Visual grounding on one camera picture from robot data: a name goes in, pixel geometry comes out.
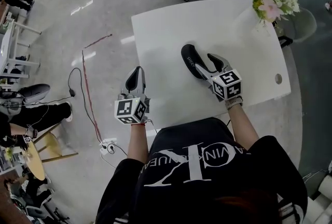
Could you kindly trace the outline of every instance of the dark green floor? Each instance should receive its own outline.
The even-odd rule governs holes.
[[[328,0],[298,0],[317,21],[316,33],[291,46],[301,88],[303,138],[299,171],[302,176],[325,170],[332,160],[332,14]],[[307,182],[308,195],[316,192],[324,172]]]

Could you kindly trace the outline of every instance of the concrete floor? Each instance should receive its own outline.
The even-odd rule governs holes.
[[[99,43],[84,49],[87,76],[93,109],[103,138],[116,137],[124,150],[128,147],[129,127],[114,119],[113,101],[117,98],[122,78],[135,66],[138,58],[131,16],[183,0],[36,0],[28,24],[43,33],[24,32],[23,37],[33,42],[32,61],[41,67],[31,71],[25,85],[48,83],[51,91],[44,101],[69,96],[67,80],[75,67],[82,69],[81,52],[85,46],[112,33]],[[278,100],[267,101],[245,109],[260,136],[275,135],[296,166],[300,162],[302,142],[302,108],[295,62],[290,48],[284,49],[292,93]],[[94,220],[99,201],[114,169],[100,158],[99,142],[86,116],[80,91],[78,72],[71,78],[76,96],[70,99],[74,119],[63,122],[56,131],[64,154],[79,155],[70,159],[45,164],[45,170],[56,190],[53,203],[71,218],[72,223],[85,224]],[[149,144],[155,134],[147,126]],[[116,166],[124,154],[117,149],[105,159]]]
[[[292,45],[298,71],[303,110],[303,139],[299,171],[302,176],[326,170],[332,160],[330,90],[332,88],[332,14],[324,4],[329,0],[299,0],[317,21],[315,34],[300,44]],[[317,190],[326,173],[307,182],[308,195]]]

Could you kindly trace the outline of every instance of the white desk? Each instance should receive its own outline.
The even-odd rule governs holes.
[[[1,49],[0,49],[0,75],[4,77],[24,77],[28,78],[29,75],[25,74],[11,74],[10,72],[15,67],[16,64],[32,66],[39,66],[40,63],[34,63],[29,61],[16,60],[16,51],[17,44],[27,46],[25,44],[18,42],[18,37],[20,34],[20,28],[27,29],[37,34],[41,34],[41,32],[36,31],[35,29],[25,26],[23,24],[17,23],[14,20],[10,21],[7,31],[2,39]],[[7,73],[4,73],[6,66],[8,65]]]
[[[145,71],[149,117],[155,128],[192,122],[225,113],[225,104],[186,67],[181,48],[195,45],[207,67],[207,53],[226,58],[243,79],[244,105],[291,92],[288,72],[272,24],[252,30],[245,39],[234,19],[251,0],[206,0],[156,9],[132,17],[140,66]],[[276,74],[282,83],[275,82]]]

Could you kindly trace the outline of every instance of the red bracelet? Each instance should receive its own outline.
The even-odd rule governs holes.
[[[133,126],[133,125],[143,125],[143,126],[145,126],[145,123],[133,123],[133,124],[131,124],[131,126]]]

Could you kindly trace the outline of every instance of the wooden stool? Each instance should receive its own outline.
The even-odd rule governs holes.
[[[44,134],[42,134],[39,138],[37,138],[34,141],[34,144],[36,144],[41,139],[45,138],[45,146],[42,147],[40,150],[38,150],[38,153],[42,152],[44,149],[47,149],[50,158],[42,160],[43,163],[54,161],[54,160],[61,160],[66,159],[75,155],[78,155],[78,153],[73,153],[69,155],[62,155],[62,151],[58,142],[58,139],[51,133],[52,130],[54,130],[56,127],[58,127],[60,123],[56,124],[55,126],[51,127],[49,130],[47,130]]]

